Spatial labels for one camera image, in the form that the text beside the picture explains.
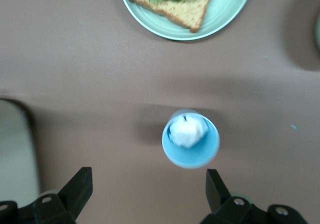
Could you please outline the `beige and chrome toaster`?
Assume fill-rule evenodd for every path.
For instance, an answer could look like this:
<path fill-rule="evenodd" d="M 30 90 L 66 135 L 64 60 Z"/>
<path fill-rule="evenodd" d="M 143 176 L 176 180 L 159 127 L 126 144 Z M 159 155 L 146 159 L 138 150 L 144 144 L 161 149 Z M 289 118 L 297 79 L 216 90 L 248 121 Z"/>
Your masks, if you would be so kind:
<path fill-rule="evenodd" d="M 0 99 L 0 201 L 26 206 L 40 194 L 39 173 L 28 112 Z"/>

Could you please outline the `pale green plate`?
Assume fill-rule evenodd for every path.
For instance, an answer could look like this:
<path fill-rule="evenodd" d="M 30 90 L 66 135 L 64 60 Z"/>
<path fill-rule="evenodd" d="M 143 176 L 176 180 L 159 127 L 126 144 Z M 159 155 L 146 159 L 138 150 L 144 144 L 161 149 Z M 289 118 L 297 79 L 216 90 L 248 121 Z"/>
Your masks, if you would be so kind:
<path fill-rule="evenodd" d="M 148 31 L 175 41 L 193 41 L 215 34 L 227 26 L 248 0 L 210 0 L 202 26 L 196 33 L 180 27 L 166 17 L 155 14 L 130 0 L 123 0 L 131 15 Z"/>

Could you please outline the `crumpled white paper ball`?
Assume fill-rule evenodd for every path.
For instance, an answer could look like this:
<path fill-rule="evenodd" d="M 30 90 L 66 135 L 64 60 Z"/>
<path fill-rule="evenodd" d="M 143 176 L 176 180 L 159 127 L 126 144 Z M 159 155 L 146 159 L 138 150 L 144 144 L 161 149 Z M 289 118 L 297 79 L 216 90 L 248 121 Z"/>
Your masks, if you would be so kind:
<path fill-rule="evenodd" d="M 177 116 L 168 128 L 170 141 L 184 148 L 195 146 L 208 132 L 204 118 L 197 115 Z"/>

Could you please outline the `blue cup holding white paper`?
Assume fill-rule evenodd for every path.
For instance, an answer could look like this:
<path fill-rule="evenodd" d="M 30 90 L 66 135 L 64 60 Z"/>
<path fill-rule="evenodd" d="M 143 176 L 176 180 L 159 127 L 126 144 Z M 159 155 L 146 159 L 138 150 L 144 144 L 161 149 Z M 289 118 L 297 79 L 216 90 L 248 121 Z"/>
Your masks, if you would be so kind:
<path fill-rule="evenodd" d="M 208 125 L 206 135 L 192 148 L 179 147 L 169 139 L 169 126 L 180 115 L 197 115 L 204 118 Z M 212 161 L 219 150 L 220 136 L 216 126 L 207 117 L 192 109 L 177 110 L 169 119 L 162 133 L 162 146 L 166 156 L 172 163 L 182 168 L 203 167 Z"/>

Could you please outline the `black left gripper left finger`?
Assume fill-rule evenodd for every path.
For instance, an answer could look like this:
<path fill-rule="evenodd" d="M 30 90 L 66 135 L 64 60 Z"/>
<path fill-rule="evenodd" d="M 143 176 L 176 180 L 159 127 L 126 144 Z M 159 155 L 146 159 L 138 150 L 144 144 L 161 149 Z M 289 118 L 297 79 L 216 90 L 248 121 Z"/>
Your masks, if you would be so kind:
<path fill-rule="evenodd" d="M 36 224 L 76 224 L 92 193 L 92 169 L 82 167 L 58 193 L 47 193 L 33 202 Z"/>

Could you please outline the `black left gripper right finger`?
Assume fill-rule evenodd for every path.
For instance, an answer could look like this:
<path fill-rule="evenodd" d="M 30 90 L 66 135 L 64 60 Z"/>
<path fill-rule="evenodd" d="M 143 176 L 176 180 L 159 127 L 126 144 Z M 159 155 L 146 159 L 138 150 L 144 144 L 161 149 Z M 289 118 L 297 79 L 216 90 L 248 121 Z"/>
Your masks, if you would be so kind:
<path fill-rule="evenodd" d="M 200 224 L 308 224 L 290 206 L 273 204 L 264 211 L 244 197 L 231 195 L 216 169 L 206 171 L 205 185 L 211 213 Z"/>

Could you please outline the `brown toast slice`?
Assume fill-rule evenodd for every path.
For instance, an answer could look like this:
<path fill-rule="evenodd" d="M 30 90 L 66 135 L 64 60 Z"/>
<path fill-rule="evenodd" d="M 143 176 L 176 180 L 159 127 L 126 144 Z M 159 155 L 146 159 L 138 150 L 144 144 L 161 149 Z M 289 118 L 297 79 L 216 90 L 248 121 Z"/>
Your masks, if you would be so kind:
<path fill-rule="evenodd" d="M 166 17 L 171 22 L 196 33 L 202 26 L 210 0 L 189 0 L 183 2 L 162 1 L 152 4 L 149 0 L 130 0 L 149 11 Z"/>

